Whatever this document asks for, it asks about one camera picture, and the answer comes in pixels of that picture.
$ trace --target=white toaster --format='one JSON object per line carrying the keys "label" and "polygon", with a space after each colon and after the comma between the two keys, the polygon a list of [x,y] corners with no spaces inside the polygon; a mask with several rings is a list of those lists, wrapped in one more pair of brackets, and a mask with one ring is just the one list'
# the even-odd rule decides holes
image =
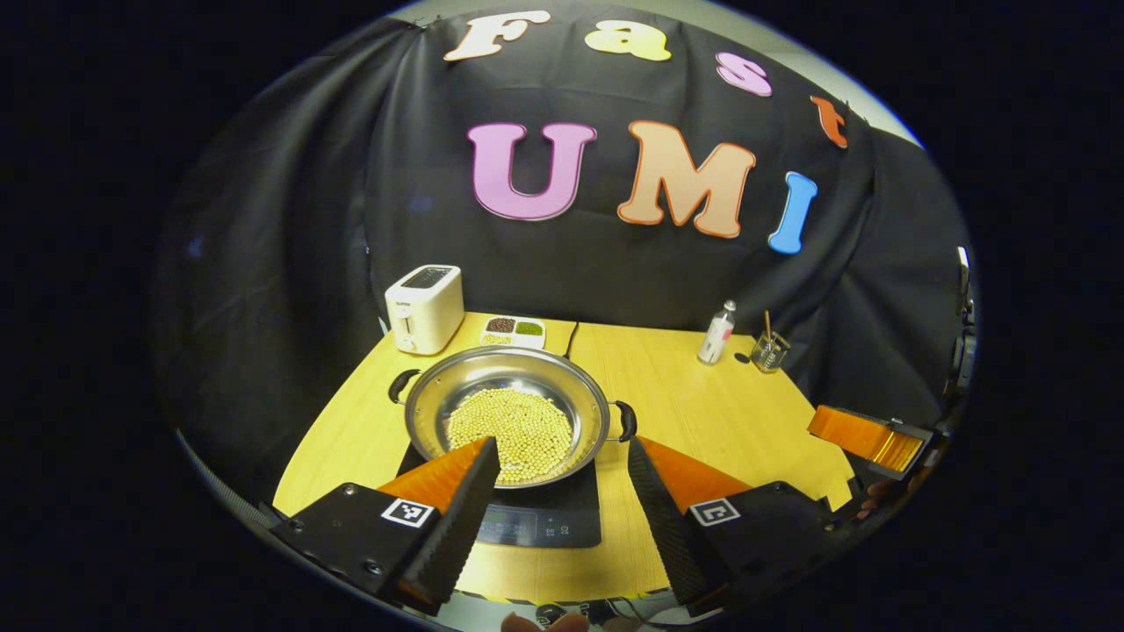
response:
{"label": "white toaster", "polygon": [[461,269],[423,265],[387,290],[390,331],[398,349],[433,355],[445,349],[464,319]]}

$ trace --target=wooden table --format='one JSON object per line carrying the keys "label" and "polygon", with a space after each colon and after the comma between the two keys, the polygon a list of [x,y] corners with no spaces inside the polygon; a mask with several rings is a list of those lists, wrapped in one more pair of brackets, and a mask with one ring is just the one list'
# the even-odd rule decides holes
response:
{"label": "wooden table", "polygon": [[[293,515],[343,482],[379,487],[395,478],[409,445],[404,410],[387,397],[406,369],[479,344],[490,315],[469,313],[438,355],[417,356],[383,337],[344,382],[289,462],[273,504]],[[562,354],[573,323],[546,320],[546,350]],[[765,374],[734,359],[751,336],[735,335],[722,360],[696,359],[703,333],[582,323],[571,359],[608,399],[636,410],[640,434],[705,461],[749,485],[785,480],[832,508],[851,498],[843,451],[807,433],[814,409],[782,371]],[[609,436],[620,434],[614,412]],[[647,521],[626,468],[628,445],[606,442],[595,459],[601,543],[538,549],[477,542],[456,588],[531,602],[577,602],[665,588]]]}

